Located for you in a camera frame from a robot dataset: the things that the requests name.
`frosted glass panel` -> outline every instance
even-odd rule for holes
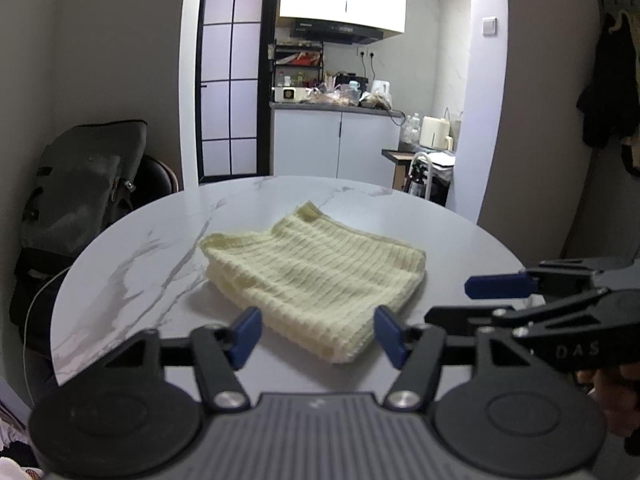
[[[229,141],[209,140],[202,143],[202,161],[205,176],[228,175]]]
[[[204,25],[211,23],[231,23],[234,0],[205,0]]]
[[[228,139],[229,83],[205,83],[200,95],[202,139]]]
[[[231,141],[231,165],[234,175],[255,173],[255,139]]]
[[[262,19],[262,0],[236,0],[234,23],[259,22]]]
[[[259,50],[260,23],[241,23],[240,25],[234,25],[234,42],[231,52],[231,79],[258,79]]]
[[[231,136],[255,137],[258,106],[257,81],[231,82]]]
[[[209,25],[202,28],[201,81],[229,79],[230,42],[231,25]]]

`human hand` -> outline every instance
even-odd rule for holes
[[[628,437],[640,428],[638,393],[633,381],[640,381],[640,363],[577,373],[578,382],[593,383],[590,394],[607,417],[609,432]]]

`range hood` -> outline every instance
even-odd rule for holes
[[[291,27],[291,37],[328,43],[369,44],[381,40],[383,31],[353,23],[297,18]]]

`gray backpack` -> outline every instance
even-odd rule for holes
[[[44,149],[22,215],[23,248],[75,258],[130,211],[144,121],[76,126]]]
[[[64,132],[40,157],[20,223],[22,250],[9,314],[20,336],[26,333],[27,346],[44,356],[64,270],[132,211],[129,196],[145,146],[145,121],[89,124]]]

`light switch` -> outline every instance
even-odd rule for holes
[[[498,18],[485,18],[482,20],[482,35],[497,36],[498,35]]]

